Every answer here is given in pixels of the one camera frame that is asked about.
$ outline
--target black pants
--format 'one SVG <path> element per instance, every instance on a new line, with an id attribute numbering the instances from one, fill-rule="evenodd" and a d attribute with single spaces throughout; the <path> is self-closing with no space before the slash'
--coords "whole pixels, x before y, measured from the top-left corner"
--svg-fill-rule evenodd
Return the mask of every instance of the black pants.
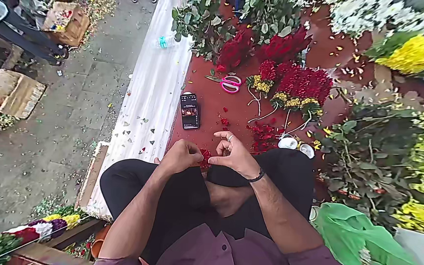
<path id="1" fill-rule="evenodd" d="M 255 158 L 285 198 L 308 218 L 314 185 L 310 159 L 291 149 L 273 149 Z M 127 159 L 115 163 L 102 174 L 101 191 L 114 220 L 142 189 L 156 166 Z M 207 180 L 228 187 L 250 185 L 245 178 L 225 166 L 212 166 Z M 203 223 L 215 235 L 224 231 L 239 239 L 244 237 L 244 229 L 248 228 L 271 238 L 256 196 L 251 196 L 235 214 L 221 218 L 210 205 L 200 168 L 190 167 L 174 174 L 164 187 L 142 258 L 150 265 L 156 264 L 171 244 Z"/>
<path id="2" fill-rule="evenodd" d="M 27 23 L 27 21 L 23 20 L 12 9 L 8 8 L 8 10 L 8 15 L 2 21 L 0 21 L 0 36 L 14 43 L 15 45 L 18 45 L 32 55 L 36 55 L 51 63 L 56 62 L 56 59 L 51 56 L 50 52 L 46 51 L 44 48 L 46 47 L 53 53 L 62 55 L 63 52 L 58 48 L 58 45 L 51 41 L 46 34 L 34 29 L 30 24 Z M 17 32 L 8 27 L 8 25 L 6 25 L 3 21 L 8 22 L 9 24 L 27 34 L 35 43 L 19 35 Z"/>

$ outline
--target phone screen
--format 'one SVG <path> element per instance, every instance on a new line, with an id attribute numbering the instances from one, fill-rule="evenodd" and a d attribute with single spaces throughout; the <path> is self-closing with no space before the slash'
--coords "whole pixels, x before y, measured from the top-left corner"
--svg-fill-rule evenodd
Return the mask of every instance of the phone screen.
<path id="1" fill-rule="evenodd" d="M 184 129 L 199 128 L 199 113 L 196 94 L 181 95 L 181 114 Z"/>

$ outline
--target maroon shirt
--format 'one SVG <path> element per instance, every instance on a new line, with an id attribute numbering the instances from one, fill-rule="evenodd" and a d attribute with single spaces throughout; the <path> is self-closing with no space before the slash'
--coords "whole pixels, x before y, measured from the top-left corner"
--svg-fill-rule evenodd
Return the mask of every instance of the maroon shirt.
<path id="1" fill-rule="evenodd" d="M 94 265 L 139 265 L 136 258 L 97 259 Z M 340 265 L 326 246 L 305 252 L 282 254 L 269 238 L 246 229 L 235 240 L 220 232 L 215 237 L 202 224 L 187 232 L 160 257 L 157 265 Z"/>

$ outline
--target plastic water bottle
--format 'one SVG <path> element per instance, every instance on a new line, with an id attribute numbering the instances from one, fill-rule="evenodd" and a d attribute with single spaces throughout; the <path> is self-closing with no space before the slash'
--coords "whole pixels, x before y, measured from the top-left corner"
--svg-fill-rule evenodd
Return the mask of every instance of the plastic water bottle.
<path id="1" fill-rule="evenodd" d="M 174 45 L 176 45 L 176 43 L 177 42 L 174 40 L 174 36 L 171 35 L 171 36 L 167 36 L 167 37 L 165 37 L 165 36 L 159 37 L 158 39 L 155 40 L 154 45 L 157 48 L 165 49 L 165 48 L 168 48 L 168 47 L 173 47 Z"/>

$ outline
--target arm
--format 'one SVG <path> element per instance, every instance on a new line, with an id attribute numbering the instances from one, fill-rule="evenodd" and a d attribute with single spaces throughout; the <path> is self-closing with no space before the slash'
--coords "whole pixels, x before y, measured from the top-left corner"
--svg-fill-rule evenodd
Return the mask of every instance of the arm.
<path id="1" fill-rule="evenodd" d="M 229 138 L 231 132 L 216 132 L 216 137 Z M 224 152 L 229 156 L 222 157 Z M 222 140 L 217 147 L 218 157 L 209 163 L 228 166 L 246 179 L 259 175 L 260 166 L 243 144 L 233 136 L 231 142 Z M 283 254 L 312 250 L 323 245 L 320 234 L 291 205 L 268 176 L 251 183 L 272 239 Z"/>
<path id="2" fill-rule="evenodd" d="M 122 211 L 107 233 L 100 258 L 138 258 L 150 237 L 158 200 L 169 178 L 196 165 L 203 156 L 199 148 L 184 140 L 171 147 L 142 190 Z"/>

